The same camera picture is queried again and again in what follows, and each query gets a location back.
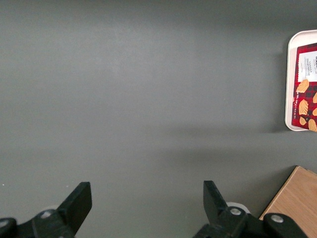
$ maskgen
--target wooden board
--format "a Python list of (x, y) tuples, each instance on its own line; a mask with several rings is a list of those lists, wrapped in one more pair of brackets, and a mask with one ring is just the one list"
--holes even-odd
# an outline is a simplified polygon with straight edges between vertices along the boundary
[(317, 238), (317, 175), (297, 166), (268, 205), (266, 213), (291, 217), (309, 238)]

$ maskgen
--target snack package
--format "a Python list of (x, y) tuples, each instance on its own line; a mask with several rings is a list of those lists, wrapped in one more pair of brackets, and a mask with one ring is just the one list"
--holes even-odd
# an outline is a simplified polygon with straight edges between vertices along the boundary
[(317, 43), (297, 48), (292, 125), (317, 132)]

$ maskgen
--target potato chip illustration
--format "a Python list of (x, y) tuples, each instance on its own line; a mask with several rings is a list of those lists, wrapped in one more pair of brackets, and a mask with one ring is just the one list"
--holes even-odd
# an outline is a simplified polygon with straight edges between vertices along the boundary
[(309, 87), (309, 81), (304, 79), (297, 87), (296, 92), (305, 93)]
[(301, 117), (301, 118), (299, 118), (299, 123), (301, 125), (305, 125), (306, 124), (306, 120), (303, 117)]
[(314, 121), (314, 119), (310, 119), (308, 121), (308, 129), (317, 132), (317, 126), (316, 126), (316, 122)]
[(308, 112), (308, 102), (303, 99), (298, 106), (298, 113), (299, 115), (307, 115)]
[(317, 93), (315, 93), (315, 95), (313, 97), (313, 103), (317, 103)]

